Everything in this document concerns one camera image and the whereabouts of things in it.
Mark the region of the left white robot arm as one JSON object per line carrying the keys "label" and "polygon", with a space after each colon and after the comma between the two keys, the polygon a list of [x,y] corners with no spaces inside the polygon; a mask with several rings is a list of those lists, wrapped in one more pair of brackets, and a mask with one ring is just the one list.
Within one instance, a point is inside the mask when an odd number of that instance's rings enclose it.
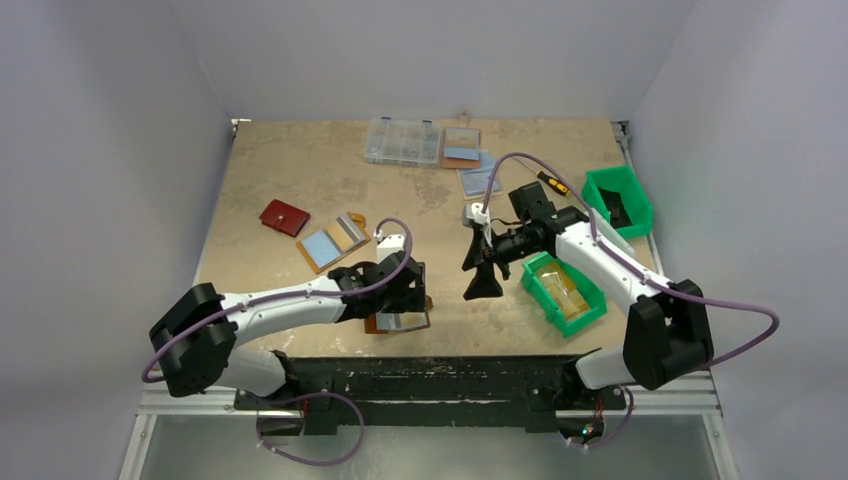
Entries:
{"label": "left white robot arm", "polygon": [[282,355],[247,343],[307,325],[366,319],[380,312],[426,309],[425,266],[405,251],[378,263],[339,267],[312,281],[251,294],[222,294],[211,283],[187,290],[154,324],[154,356],[143,382],[163,382],[171,396],[220,385],[267,397],[294,375]]}

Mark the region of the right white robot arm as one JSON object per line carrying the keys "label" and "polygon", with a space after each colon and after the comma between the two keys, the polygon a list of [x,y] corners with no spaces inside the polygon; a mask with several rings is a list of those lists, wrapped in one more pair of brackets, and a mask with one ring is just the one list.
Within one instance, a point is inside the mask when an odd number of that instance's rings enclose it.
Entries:
{"label": "right white robot arm", "polygon": [[593,212],[556,207],[538,183],[510,192],[509,200],[518,223],[502,234],[493,232],[483,204],[463,210],[473,237],[462,268],[475,272],[464,299],[502,296],[495,275],[508,277],[511,263],[546,252],[585,275],[627,316],[621,346],[574,363],[581,387],[638,384],[655,390],[713,359],[703,294],[694,282],[672,282],[650,271],[601,234]]}

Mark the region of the brown leather card holder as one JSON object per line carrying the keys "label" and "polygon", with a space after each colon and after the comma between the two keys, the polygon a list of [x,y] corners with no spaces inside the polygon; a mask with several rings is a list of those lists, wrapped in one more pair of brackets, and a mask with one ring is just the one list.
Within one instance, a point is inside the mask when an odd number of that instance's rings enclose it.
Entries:
{"label": "brown leather card holder", "polygon": [[431,326],[429,313],[432,308],[433,300],[427,295],[423,312],[376,313],[364,320],[364,333],[370,335],[400,334],[427,329]]}

